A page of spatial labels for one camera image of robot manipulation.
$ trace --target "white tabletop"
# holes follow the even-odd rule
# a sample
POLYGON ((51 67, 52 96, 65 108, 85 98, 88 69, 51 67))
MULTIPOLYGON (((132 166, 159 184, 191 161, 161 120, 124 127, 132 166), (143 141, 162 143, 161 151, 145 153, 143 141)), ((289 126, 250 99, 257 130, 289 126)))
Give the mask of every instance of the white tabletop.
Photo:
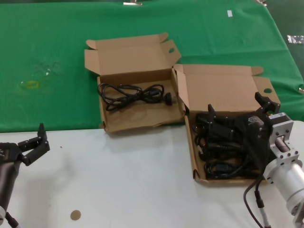
MULTIPOLYGON (((301 151, 304 123, 292 143, 301 151)), ((21 165, 8 211, 23 228, 257 228, 243 187, 213 187, 191 176, 185 126, 110 137, 102 129, 48 132, 51 151, 21 165), (82 213, 72 221, 73 210, 82 213)), ((36 133, 3 133, 18 143, 36 133)), ((273 185, 261 187, 273 228, 293 217, 273 185)), ((261 221, 253 192, 248 201, 261 221)), ((5 221, 3 228, 9 228, 5 221)))

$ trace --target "black cable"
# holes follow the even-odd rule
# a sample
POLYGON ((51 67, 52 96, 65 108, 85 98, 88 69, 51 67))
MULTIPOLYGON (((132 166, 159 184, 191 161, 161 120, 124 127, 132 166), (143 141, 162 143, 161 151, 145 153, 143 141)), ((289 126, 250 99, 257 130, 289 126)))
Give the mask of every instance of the black cable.
POLYGON ((19 226, 19 223, 8 212, 5 214, 5 219, 8 221, 10 227, 16 228, 19 226))
POLYGON ((263 178, 263 173, 260 173, 260 175, 258 176, 258 178, 256 178, 256 180, 255 180, 254 182, 252 182, 252 183, 248 186, 248 188, 244 191, 244 194, 243 194, 243 199, 244 199, 245 205, 246 205, 246 207, 247 207, 247 210, 249 211, 251 217, 254 219, 254 221, 258 224, 258 226, 259 226, 260 228, 263 228, 263 226, 261 225, 261 223, 259 223, 259 221, 258 221, 257 218, 255 217, 255 215, 252 213, 252 211, 251 211, 251 209, 250 209, 250 207, 249 207, 249 205, 248 205, 248 202, 247 202, 247 199, 246 199, 246 195, 247 195, 247 193, 250 191, 250 189, 252 189, 253 186, 255 186, 255 185, 260 181, 260 179, 262 179, 262 178, 263 178))
POLYGON ((114 86, 107 83, 101 83, 98 85, 97 91, 103 101, 106 103, 107 111, 115 111, 122 109, 129 104, 142 100, 146 103, 155 104, 164 101, 166 105, 172 105, 171 93, 164 95, 164 87, 161 84, 154 84, 146 89, 142 89, 135 85, 118 85, 114 86), (113 98, 105 95, 105 91, 108 88, 112 88, 123 96, 113 98), (127 93, 124 90, 133 90, 135 93, 127 93))
POLYGON ((212 179, 232 179, 236 177, 255 179, 258 176, 255 166, 250 165, 247 161, 240 165, 221 160, 207 161, 204 170, 206 177, 212 179))

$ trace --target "green tablecloth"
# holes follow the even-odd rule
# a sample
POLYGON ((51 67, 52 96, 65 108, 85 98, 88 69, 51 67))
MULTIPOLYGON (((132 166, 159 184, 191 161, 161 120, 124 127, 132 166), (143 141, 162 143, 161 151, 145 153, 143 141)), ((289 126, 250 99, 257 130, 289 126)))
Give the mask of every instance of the green tablecloth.
POLYGON ((267 9, 275 20, 302 77, 304 77, 304 45, 290 44, 287 41, 287 35, 304 35, 304 1, 267 0, 267 4, 267 9))
POLYGON ((168 32, 181 63, 262 66, 282 111, 304 120, 303 79, 267 8, 253 0, 0 5, 0 132, 100 124, 87 39, 168 32), (227 10, 232 11, 228 17, 227 10))

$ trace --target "open cardboard box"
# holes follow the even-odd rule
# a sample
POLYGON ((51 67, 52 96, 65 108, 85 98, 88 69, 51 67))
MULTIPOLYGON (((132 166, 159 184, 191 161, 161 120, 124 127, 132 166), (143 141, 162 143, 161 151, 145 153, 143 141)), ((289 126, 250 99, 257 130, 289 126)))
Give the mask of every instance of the open cardboard box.
POLYGON ((189 141, 193 178, 202 183, 244 183, 249 179, 212 180, 207 179, 205 162, 199 158, 199 150, 194 143, 191 125, 197 113, 208 112, 211 104, 219 115, 237 116, 257 110, 255 92, 268 96, 280 103, 268 78, 257 75, 262 67, 224 65, 181 65, 174 66, 178 79, 179 96, 189 109, 185 123, 189 141))
MULTIPOLYGON (((85 67, 97 74, 98 84, 114 86, 132 84, 146 89, 153 84, 162 84, 164 92, 170 92, 172 106, 164 102, 148 104, 144 101, 119 110, 108 112, 106 103, 99 97, 103 128, 109 133, 127 129, 155 127, 162 124, 183 122, 184 105, 178 97, 178 86, 173 65, 181 55, 168 34, 87 40, 91 50, 85 50, 85 67)), ((122 96, 115 90, 110 97, 122 96)))

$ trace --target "box flap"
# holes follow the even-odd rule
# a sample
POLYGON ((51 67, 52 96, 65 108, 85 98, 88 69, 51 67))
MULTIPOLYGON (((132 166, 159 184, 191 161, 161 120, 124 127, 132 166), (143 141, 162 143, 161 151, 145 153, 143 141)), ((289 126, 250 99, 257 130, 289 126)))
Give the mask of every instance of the box flap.
POLYGON ((167 33, 150 36, 87 40, 85 67, 101 76, 171 68, 181 57, 167 33))
POLYGON ((192 111, 250 112, 259 108, 252 75, 261 67, 225 65, 180 65, 177 71, 179 96, 192 111))

